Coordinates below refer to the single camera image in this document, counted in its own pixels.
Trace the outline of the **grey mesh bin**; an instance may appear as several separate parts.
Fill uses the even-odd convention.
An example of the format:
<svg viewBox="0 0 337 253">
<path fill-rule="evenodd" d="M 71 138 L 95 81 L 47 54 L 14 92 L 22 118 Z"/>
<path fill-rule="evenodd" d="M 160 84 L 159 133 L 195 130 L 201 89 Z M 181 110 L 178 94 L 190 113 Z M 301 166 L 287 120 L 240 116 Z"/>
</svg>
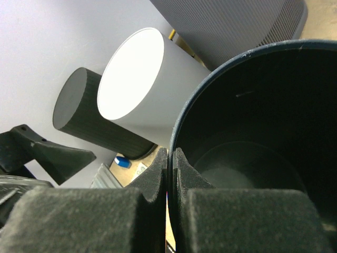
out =
<svg viewBox="0 0 337 253">
<path fill-rule="evenodd" d="M 308 17 L 297 0 L 151 2 L 211 71 L 245 51 L 300 38 Z"/>
</svg>

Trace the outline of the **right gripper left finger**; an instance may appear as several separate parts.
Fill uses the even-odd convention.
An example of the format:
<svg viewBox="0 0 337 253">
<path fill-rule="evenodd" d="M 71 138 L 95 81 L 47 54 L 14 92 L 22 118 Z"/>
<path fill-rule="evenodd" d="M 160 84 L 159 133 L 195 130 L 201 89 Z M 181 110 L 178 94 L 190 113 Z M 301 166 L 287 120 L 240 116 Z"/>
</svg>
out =
<svg viewBox="0 0 337 253">
<path fill-rule="evenodd" d="M 167 150 L 119 189 L 37 187 L 15 203 L 1 252 L 164 252 Z"/>
</svg>

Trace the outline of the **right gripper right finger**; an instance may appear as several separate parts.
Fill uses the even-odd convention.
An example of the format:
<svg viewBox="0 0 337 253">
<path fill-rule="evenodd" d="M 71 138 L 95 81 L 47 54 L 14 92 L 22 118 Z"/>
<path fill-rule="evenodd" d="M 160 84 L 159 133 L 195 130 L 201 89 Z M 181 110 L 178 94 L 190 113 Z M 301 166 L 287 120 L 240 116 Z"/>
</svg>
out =
<svg viewBox="0 0 337 253">
<path fill-rule="evenodd" d="M 332 252 L 318 211 L 297 190 L 214 188 L 172 153 L 178 252 Z"/>
</svg>

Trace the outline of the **black smooth round bin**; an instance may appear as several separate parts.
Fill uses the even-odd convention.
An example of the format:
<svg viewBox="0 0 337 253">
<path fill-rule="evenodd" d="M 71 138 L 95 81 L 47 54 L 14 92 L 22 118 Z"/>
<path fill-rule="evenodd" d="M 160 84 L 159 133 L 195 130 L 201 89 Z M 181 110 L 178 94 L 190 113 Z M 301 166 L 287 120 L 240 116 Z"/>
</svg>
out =
<svg viewBox="0 0 337 253">
<path fill-rule="evenodd" d="M 336 252 L 336 42 L 261 46 L 222 64 L 196 88 L 169 146 L 173 235 L 177 148 L 214 188 L 306 194 Z"/>
</svg>

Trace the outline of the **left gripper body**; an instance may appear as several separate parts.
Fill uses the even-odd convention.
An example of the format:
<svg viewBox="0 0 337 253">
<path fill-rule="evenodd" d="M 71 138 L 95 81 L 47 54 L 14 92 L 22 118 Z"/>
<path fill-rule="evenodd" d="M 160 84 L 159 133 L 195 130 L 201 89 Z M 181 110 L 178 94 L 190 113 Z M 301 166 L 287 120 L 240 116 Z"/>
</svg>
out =
<svg viewBox="0 0 337 253">
<path fill-rule="evenodd" d="M 53 188 L 54 186 L 48 181 L 36 179 L 25 166 L 10 172 L 5 171 L 1 166 L 1 229 L 22 195 L 36 187 Z"/>
</svg>

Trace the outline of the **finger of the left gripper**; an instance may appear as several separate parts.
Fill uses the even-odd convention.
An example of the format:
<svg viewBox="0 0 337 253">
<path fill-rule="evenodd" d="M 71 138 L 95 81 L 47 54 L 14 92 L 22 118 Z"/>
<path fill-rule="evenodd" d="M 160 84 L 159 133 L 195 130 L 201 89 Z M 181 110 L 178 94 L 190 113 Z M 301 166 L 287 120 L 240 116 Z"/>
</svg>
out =
<svg viewBox="0 0 337 253">
<path fill-rule="evenodd" d="M 61 185 L 95 159 L 92 151 L 48 141 L 26 124 L 1 133 L 1 175 L 34 179 L 25 165 L 36 160 Z"/>
</svg>

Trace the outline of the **black ribbed bin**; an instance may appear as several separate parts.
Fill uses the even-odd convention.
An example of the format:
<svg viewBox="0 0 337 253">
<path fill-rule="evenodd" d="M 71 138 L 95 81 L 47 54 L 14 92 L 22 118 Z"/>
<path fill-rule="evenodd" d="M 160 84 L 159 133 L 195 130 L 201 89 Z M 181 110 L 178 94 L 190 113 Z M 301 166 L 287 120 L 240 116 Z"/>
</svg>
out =
<svg viewBox="0 0 337 253">
<path fill-rule="evenodd" d="M 157 144 L 103 118 L 97 107 L 101 75 L 80 67 L 66 80 L 56 100 L 53 127 L 131 160 L 148 156 Z"/>
</svg>

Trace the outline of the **light grey round bin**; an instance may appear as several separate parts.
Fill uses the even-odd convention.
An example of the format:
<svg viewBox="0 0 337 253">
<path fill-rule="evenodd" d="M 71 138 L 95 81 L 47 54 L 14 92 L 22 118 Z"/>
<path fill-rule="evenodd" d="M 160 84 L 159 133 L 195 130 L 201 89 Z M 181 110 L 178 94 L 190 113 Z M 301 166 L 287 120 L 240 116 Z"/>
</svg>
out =
<svg viewBox="0 0 337 253">
<path fill-rule="evenodd" d="M 159 30 L 128 37 L 107 64 L 98 88 L 102 117 L 168 148 L 178 115 L 210 71 Z"/>
</svg>

